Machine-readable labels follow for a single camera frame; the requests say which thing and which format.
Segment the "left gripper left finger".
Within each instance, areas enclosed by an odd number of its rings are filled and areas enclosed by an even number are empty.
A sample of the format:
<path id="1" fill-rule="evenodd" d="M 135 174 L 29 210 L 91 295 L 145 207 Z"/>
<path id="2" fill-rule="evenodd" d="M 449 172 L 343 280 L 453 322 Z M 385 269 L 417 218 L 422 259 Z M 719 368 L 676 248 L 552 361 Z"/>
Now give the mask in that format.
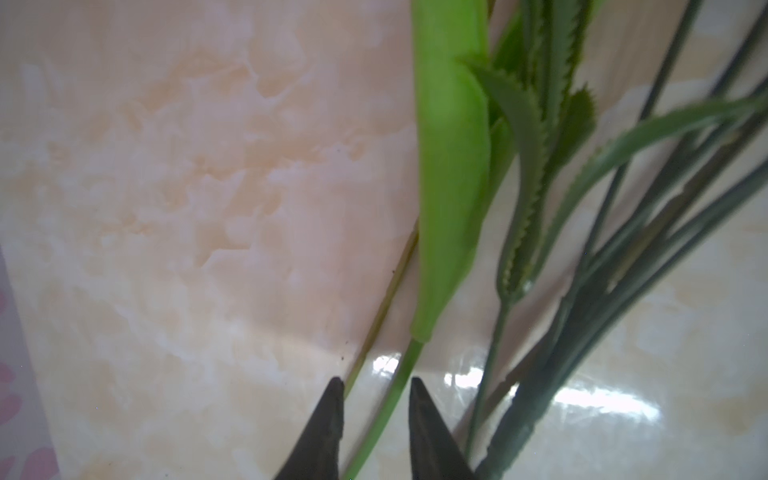
<path id="1" fill-rule="evenodd" d="M 276 480 L 339 478 L 340 442 L 344 431 L 343 380 L 332 377 Z"/>

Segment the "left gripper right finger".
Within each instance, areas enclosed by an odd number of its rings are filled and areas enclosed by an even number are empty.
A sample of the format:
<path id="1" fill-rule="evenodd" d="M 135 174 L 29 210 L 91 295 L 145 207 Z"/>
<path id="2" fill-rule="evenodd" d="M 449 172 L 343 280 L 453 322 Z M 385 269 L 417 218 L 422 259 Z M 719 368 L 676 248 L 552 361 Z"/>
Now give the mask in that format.
<path id="1" fill-rule="evenodd" d="M 411 380 L 408 424 L 410 465 L 414 480 L 475 479 L 419 377 Z"/>

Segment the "small blue tulip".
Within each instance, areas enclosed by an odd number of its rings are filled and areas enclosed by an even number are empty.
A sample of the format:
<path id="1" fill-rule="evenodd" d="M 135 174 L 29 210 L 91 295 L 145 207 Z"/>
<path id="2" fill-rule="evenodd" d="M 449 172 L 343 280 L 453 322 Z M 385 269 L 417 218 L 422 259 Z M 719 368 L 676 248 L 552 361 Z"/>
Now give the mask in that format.
<path id="1" fill-rule="evenodd" d="M 440 317 L 470 272 L 491 199 L 489 99 L 469 62 L 490 58 L 490 1 L 410 4 L 419 216 L 419 283 L 407 347 L 343 478 L 384 433 Z"/>

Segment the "orange flower stem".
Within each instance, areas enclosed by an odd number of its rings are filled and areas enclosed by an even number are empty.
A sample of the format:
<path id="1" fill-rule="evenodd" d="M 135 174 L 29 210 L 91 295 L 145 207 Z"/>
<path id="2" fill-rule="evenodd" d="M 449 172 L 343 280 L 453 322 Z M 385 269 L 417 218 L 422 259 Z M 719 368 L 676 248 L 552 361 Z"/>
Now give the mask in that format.
<path id="1" fill-rule="evenodd" d="M 372 322 L 369 325 L 366 337 L 363 340 L 349 372 L 344 380 L 344 399 L 347 399 L 358 379 L 366 359 L 371 352 L 376 340 L 380 334 L 383 324 L 388 316 L 394 297 L 399 289 L 401 282 L 407 272 L 409 263 L 413 258 L 419 240 L 418 221 L 415 221 L 412 231 L 403 247 L 396 268 L 392 271 L 391 279 L 387 285 L 386 291 L 378 305 L 377 311 Z"/>

